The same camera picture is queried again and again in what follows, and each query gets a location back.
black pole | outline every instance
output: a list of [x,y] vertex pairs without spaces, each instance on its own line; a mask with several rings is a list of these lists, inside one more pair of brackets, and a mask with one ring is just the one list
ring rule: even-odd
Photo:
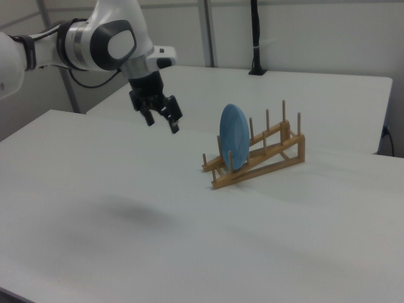
[[259,16],[257,0],[251,0],[251,22],[252,22],[252,44],[254,46],[254,59],[252,69],[249,74],[262,76],[266,69],[261,67],[261,59],[259,57]]

white table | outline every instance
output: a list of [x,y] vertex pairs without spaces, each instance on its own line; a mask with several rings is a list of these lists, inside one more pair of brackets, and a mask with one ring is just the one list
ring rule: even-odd
[[[162,78],[165,94],[177,97],[184,114],[180,129],[217,134],[223,108],[233,103],[253,118],[256,131],[263,131],[265,109],[270,110],[271,124],[278,123],[286,100],[292,129],[302,112],[308,146],[367,154],[379,147],[392,84],[382,77],[274,71],[260,77],[241,69],[184,66],[163,69]],[[87,114],[144,124],[133,110],[130,90],[126,85]],[[167,125],[154,116],[157,125]]]
[[308,146],[218,191],[210,133],[50,111],[0,143],[0,287],[34,302],[402,302],[404,161]]

wall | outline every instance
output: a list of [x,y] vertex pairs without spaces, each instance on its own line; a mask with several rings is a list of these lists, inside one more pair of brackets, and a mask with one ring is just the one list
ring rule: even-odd
[[[50,21],[88,18],[96,0],[86,1],[45,1]],[[139,1],[148,25],[149,36],[155,45],[174,46],[180,65],[205,66],[201,25],[197,1]],[[74,72],[76,77],[87,85],[96,85],[112,73]],[[86,113],[99,102],[114,93],[128,81],[120,74],[108,85],[89,90],[73,83],[73,91],[80,110]]]
[[[1,0],[0,31],[18,35],[44,28],[36,1]],[[59,71],[46,68],[25,73],[21,90],[0,102],[0,141],[50,109],[72,111]]]
[[[395,140],[396,155],[404,157],[404,3],[307,2],[260,2],[261,41],[271,42],[261,49],[263,67],[392,78],[386,124]],[[212,0],[212,17],[217,66],[251,68],[249,1]],[[381,152],[391,153],[387,137]]]
[[[221,68],[251,67],[251,14],[248,0],[140,0],[151,39],[177,49],[179,64],[209,66],[210,52]],[[274,71],[387,76],[393,89],[386,115],[396,154],[404,157],[404,0],[264,0],[259,2],[262,63]],[[50,20],[88,18],[96,0],[44,0]],[[208,5],[211,44],[205,16]],[[34,33],[44,23],[36,1],[2,0],[0,30]],[[14,20],[30,16],[17,22]],[[75,72],[95,85],[110,73]],[[119,75],[95,90],[71,80],[70,96],[82,113],[127,83]],[[54,68],[27,73],[23,89],[0,104],[0,140],[48,109],[72,110],[64,83]],[[383,140],[382,154],[390,154]]]

blue plate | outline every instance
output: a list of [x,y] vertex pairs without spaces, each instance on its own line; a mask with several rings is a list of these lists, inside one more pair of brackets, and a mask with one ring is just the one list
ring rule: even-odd
[[228,104],[223,110],[220,119],[220,142],[227,167],[230,169],[229,150],[231,150],[233,169],[241,168],[248,157],[250,137],[247,119],[234,104]]

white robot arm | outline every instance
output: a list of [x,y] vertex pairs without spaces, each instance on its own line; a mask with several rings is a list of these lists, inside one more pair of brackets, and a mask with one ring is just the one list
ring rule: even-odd
[[178,131],[181,110],[163,95],[158,72],[176,64],[173,47],[153,45],[137,0],[98,0],[88,20],[73,19],[44,33],[10,37],[0,33],[0,99],[18,91],[24,72],[44,66],[78,71],[122,71],[132,86],[134,109],[148,125],[150,110]]

